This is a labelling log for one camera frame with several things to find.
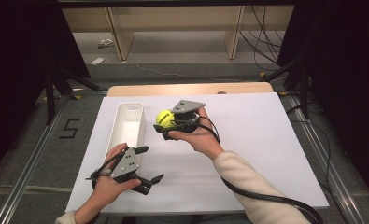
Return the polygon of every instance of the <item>floor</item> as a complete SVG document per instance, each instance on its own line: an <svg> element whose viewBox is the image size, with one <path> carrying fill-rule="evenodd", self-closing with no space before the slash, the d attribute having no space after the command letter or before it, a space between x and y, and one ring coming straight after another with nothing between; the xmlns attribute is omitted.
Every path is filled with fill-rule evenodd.
<svg viewBox="0 0 369 224"><path fill-rule="evenodd" d="M284 32L268 32L267 34L271 42L276 45L281 43L280 38L284 36ZM274 57L270 49L258 42L249 32L243 35L253 45L257 44L258 49L268 57ZM216 71L223 66L233 66L237 69L242 65L251 64L254 80L257 80L262 73L270 73L269 70L276 67L263 56L255 54L241 36L235 59L229 60L221 32L135 34L129 57L124 62L118 60L114 48L97 48L101 40L111 39L110 34L74 34L74 36L92 78L97 81L104 78L100 75L101 73L95 72L102 66L109 68L109 71L112 70L112 66L124 65L122 69L127 69L125 71L135 70L139 74L201 76L208 64L210 66L207 69L212 69L211 67L214 66ZM99 57L104 59L99 65L90 65ZM185 66L179 66L180 64L191 66L186 66L190 67L186 70ZM191 67L197 68L197 71L191 70ZM282 90L283 78L284 76L271 82L275 91ZM56 92L56 103L62 110L58 107L61 113L53 128L45 125L47 107L44 95L40 95L37 102L38 109L30 116L21 134L17 137L17 148L10 150L0 163L0 209L12 212L9 213L10 216L7 216L7 221L4 223L53 222L64 212L75 181L72 176L76 176L76 171L80 166L87 139L92 133L92 126L97 117L97 108L104 94L105 92L78 92L82 100L75 100L59 98ZM330 194L328 190L325 191L331 207L320 210L320 214L325 223L345 223L345 219L348 223L369 223L369 189L363 183L350 159L342 153L339 140L335 137L328 120L322 115L322 108L319 108L317 99L310 95L308 100L311 122L315 125L306 123L298 110L292 111L288 116L291 120L298 121L292 124L293 129L301 140L305 154L319 179L325 177L327 153L331 151L330 184L333 192ZM294 95L282 96L281 101L289 110L298 104L298 97L294 93ZM84 141L62 138L67 135L64 130L68 124L66 121L70 119L81 129L76 138L84 139ZM43 139L46 133L50 135L48 139ZM46 140L48 143L44 146L40 140ZM23 170L29 167L27 164L29 158L34 161L34 169L26 173ZM27 182L24 186L18 186L18 180L24 178L22 174L28 175ZM24 193L18 194L20 199L10 206L6 203L9 195L12 195L12 190L20 188ZM335 205L334 199L338 199L340 205ZM122 220L120 217L102 216L99 222L121 223Z"/></svg>

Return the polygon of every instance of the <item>gray carpet floor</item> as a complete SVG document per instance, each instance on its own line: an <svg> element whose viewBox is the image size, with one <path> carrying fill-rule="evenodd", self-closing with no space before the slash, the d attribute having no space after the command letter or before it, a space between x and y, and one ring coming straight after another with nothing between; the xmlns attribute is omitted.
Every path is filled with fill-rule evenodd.
<svg viewBox="0 0 369 224"><path fill-rule="evenodd" d="M92 75L91 81L101 87L115 85L141 85L163 83L201 83L201 82L234 82L258 81L259 68L254 64L100 64L89 65ZM275 69L271 64L262 64L268 69ZM70 81L73 88L84 88L77 82ZM272 82L276 91L282 90L282 80ZM12 148L0 162L0 208L17 182L21 171L33 153L38 140L46 129L47 103L42 93L37 101L38 109L29 116L21 133ZM98 109L105 96L94 91L76 92L79 99L71 99L65 105L61 116L53 130L49 143L37 165L32 178L15 210L10 223L53 223L66 207L71 189L74 186L79 166L81 165ZM281 96L281 102L286 110L293 107L291 99L297 95ZM345 156L329 121L322 114L317 99L309 94L309 112L312 123L318 125L319 138L324 146L331 146L331 162L343 179L355 203L358 205L365 223L369 223L369 189L354 168L350 158ZM298 111L288 116L292 121L298 120ZM72 131L65 131L64 126L69 119L70 127L77 128L74 138L62 138L71 135ZM325 182L325 172L320 165L302 125L292 124L298 139L309 159L318 180ZM333 195L325 191L330 207L319 210L325 223L344 223L338 208L333 201ZM101 216L98 223L120 223L119 217Z"/></svg>

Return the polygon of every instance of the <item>yellow ball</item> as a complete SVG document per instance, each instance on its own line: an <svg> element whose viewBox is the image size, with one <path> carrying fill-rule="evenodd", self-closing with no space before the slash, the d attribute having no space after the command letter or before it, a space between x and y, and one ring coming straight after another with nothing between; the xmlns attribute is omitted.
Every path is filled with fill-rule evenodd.
<svg viewBox="0 0 369 224"><path fill-rule="evenodd" d="M172 111L164 110L158 114L155 123L164 128L171 128L176 125L173 121L171 121L173 119L175 119L175 116Z"/></svg>

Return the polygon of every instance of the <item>hand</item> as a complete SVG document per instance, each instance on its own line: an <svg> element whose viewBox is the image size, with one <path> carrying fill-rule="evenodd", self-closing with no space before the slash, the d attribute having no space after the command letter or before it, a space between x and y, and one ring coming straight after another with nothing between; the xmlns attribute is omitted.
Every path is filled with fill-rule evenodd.
<svg viewBox="0 0 369 224"><path fill-rule="evenodd" d="M199 117L208 118L207 113L203 107L198 109ZM202 125L213 130L213 126L207 119L200 118L200 122ZM219 142L217 142L214 135L204 129L204 128L197 128L192 133L184 133L179 131L171 131L169 132L169 136L177 139L177 140L184 140L188 142L193 149L198 152L204 153L208 156L211 160L214 160L224 149L220 146Z"/></svg>
<svg viewBox="0 0 369 224"><path fill-rule="evenodd" d="M116 154L122 152L128 146L126 143L119 144L108 151L106 155L105 162L115 156ZM74 214L74 219L79 223L88 223L91 221L105 206L113 203L121 193L127 189L132 189L141 182L138 179L131 179L124 183L118 183L113 178L105 175L99 176L97 179L96 187L88 199L88 201L83 204L79 210Z"/></svg>

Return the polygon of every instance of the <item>person's right hand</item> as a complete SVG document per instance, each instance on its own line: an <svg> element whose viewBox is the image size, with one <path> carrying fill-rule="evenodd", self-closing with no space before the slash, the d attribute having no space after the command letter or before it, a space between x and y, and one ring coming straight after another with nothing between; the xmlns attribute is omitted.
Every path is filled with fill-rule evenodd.
<svg viewBox="0 0 369 224"><path fill-rule="evenodd" d="M202 117L208 118L207 113L203 107L198 109L198 115L199 117L201 117L201 124L213 130L213 126L210 121L208 121L207 119L202 119ZM198 152L204 153L211 160L214 160L221 152L224 151L219 142L217 142L214 135L210 131L201 127L198 127L192 133L171 131L169 132L169 136L177 140L188 142L193 147L193 149Z"/></svg>

